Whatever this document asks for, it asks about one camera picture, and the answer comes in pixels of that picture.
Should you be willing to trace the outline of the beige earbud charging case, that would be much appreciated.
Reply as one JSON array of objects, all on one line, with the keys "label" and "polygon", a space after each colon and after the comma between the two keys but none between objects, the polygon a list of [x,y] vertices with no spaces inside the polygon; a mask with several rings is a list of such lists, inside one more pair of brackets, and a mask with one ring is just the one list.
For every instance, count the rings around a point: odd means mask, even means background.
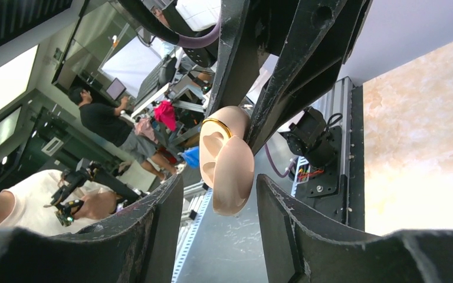
[{"label": "beige earbud charging case", "polygon": [[237,214],[251,194],[255,161],[244,141],[249,123],[246,111],[227,106],[207,117],[201,127],[199,169],[212,189],[212,207],[219,215]]}]

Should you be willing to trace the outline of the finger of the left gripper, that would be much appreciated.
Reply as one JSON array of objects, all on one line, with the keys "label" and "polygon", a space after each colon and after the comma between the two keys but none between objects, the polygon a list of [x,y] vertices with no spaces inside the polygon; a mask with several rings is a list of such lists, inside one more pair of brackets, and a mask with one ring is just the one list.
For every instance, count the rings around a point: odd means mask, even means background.
[{"label": "finger of the left gripper", "polygon": [[286,121],[335,84],[371,1],[300,1],[272,76],[251,116],[246,142],[257,153]]},{"label": "finger of the left gripper", "polygon": [[206,115],[237,106],[259,76],[256,24],[261,1],[222,1],[218,60]]}]

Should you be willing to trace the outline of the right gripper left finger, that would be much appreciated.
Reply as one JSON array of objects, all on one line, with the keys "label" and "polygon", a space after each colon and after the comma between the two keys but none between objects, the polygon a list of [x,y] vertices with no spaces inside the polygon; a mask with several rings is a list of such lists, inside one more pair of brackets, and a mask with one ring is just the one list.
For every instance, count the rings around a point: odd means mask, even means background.
[{"label": "right gripper left finger", "polygon": [[171,282],[183,179],[78,233],[0,228],[0,282]]}]

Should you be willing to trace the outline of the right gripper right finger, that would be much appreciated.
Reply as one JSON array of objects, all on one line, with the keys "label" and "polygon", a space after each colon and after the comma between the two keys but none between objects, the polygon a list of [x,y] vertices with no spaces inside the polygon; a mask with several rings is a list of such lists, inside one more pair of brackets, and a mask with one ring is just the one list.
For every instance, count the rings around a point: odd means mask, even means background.
[{"label": "right gripper right finger", "polygon": [[257,177],[270,282],[453,282],[453,231],[376,236],[337,222]]}]

